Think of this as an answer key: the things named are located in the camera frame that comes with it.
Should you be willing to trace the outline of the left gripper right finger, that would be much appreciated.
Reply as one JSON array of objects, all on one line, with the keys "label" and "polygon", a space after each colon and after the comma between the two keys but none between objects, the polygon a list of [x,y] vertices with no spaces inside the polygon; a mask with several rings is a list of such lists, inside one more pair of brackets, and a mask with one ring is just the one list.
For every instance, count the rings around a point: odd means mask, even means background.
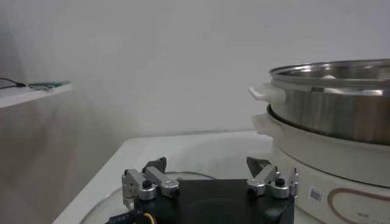
[{"label": "left gripper right finger", "polygon": [[295,167],[280,170],[266,159],[247,157],[252,178],[247,183],[247,193],[258,198],[269,193],[274,198],[297,197],[299,173]]}]

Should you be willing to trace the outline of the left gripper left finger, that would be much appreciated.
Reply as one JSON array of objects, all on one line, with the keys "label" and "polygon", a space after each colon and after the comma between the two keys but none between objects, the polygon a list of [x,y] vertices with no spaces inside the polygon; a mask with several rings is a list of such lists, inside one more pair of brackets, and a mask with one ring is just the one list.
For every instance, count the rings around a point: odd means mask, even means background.
[{"label": "left gripper left finger", "polygon": [[177,180],[165,174],[166,157],[148,161],[139,172],[126,169],[122,176],[122,200],[127,209],[135,208],[135,201],[152,201],[159,192],[162,197],[176,199],[180,197],[180,185]]}]

